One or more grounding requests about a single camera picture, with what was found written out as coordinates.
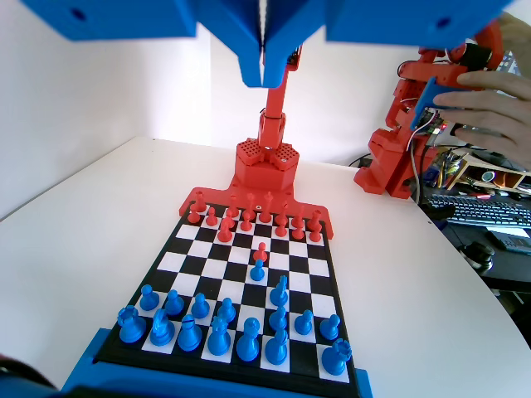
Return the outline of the person's bare hand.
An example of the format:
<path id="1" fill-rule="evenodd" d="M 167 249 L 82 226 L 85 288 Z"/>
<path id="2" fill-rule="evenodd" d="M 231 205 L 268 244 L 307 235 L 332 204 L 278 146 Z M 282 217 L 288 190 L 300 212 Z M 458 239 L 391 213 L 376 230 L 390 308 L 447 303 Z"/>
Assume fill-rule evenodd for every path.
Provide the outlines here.
<path id="1" fill-rule="evenodd" d="M 455 136 L 530 169 L 530 80 L 474 71 L 460 75 L 458 82 L 477 90 L 439 94 L 433 100 L 443 108 L 443 119 L 462 125 Z"/>

